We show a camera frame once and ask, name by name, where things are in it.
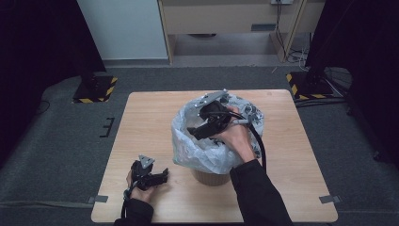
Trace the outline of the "person's left hand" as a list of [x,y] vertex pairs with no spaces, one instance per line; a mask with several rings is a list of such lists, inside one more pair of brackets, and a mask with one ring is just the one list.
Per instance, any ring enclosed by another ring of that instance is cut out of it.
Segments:
[[[126,176],[126,181],[127,181],[128,187],[131,187],[131,185],[132,185],[132,172],[131,171],[128,172],[128,174]],[[140,200],[142,202],[150,203],[155,190],[156,190],[156,186],[151,186],[147,190],[141,190],[141,189],[135,187],[131,191],[130,198]]]

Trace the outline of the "translucent plastic bin bag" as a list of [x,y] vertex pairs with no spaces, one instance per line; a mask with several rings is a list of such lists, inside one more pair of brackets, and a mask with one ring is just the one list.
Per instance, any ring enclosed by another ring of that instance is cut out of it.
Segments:
[[[226,174],[231,168],[242,163],[240,156],[219,139],[207,137],[197,140],[187,131],[187,127],[199,127],[204,124],[204,120],[199,116],[200,110],[194,107],[194,104],[203,96],[182,106],[171,122],[173,161],[193,170]],[[249,127],[254,153],[264,158],[265,150],[261,141],[264,125],[263,112],[250,101],[234,94],[228,93],[219,101],[230,110],[233,122]]]

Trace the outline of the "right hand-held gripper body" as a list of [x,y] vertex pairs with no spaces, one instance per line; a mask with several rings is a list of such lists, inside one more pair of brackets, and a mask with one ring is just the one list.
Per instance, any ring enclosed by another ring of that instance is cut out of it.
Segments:
[[230,123],[230,110],[220,103],[219,99],[228,94],[226,89],[206,93],[196,104],[199,109],[199,117],[207,123],[209,127],[214,127],[221,133]]

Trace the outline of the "striped black stand base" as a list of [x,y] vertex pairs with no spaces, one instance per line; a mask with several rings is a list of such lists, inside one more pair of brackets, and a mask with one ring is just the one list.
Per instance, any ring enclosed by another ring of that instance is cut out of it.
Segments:
[[286,74],[286,79],[297,100],[323,99],[333,94],[326,81],[307,72],[290,72]]
[[118,81],[115,76],[97,76],[94,86],[82,82],[72,97],[75,104],[107,102]]

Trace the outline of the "light wooden desk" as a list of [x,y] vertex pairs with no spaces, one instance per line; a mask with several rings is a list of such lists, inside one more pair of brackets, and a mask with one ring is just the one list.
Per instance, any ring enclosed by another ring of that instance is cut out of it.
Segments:
[[295,36],[312,33],[326,0],[158,0],[168,54],[182,34],[268,32],[284,62]]

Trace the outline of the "dark curtain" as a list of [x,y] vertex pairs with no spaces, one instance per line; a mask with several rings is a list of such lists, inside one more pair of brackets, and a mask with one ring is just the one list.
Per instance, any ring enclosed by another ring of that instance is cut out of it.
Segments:
[[0,0],[0,167],[48,87],[103,70],[77,0]]
[[326,0],[306,65],[351,73],[349,99],[399,168],[399,0]]

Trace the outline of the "brown cardboard container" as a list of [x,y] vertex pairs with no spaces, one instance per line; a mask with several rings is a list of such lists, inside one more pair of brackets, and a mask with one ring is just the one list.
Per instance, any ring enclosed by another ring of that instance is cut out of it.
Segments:
[[192,169],[193,177],[206,186],[223,186],[231,180],[229,174],[207,173],[200,170]]

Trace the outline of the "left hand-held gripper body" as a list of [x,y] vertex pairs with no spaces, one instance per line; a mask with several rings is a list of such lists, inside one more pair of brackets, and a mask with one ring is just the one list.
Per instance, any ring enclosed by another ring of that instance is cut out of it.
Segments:
[[147,182],[156,180],[152,175],[152,167],[154,160],[145,155],[140,155],[131,167],[132,171],[132,185],[133,190],[138,187],[141,190],[147,190]]

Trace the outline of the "person's right hand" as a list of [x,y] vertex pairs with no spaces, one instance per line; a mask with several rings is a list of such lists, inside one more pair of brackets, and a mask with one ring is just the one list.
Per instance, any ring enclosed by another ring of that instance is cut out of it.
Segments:
[[244,163],[256,159],[245,125],[231,120],[228,127],[223,132],[216,134],[215,138],[222,140],[231,150],[235,151]]

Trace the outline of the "white panel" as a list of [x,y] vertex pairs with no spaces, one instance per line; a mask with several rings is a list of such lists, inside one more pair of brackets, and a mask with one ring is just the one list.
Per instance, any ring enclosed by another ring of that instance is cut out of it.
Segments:
[[77,0],[103,60],[167,59],[158,0]]

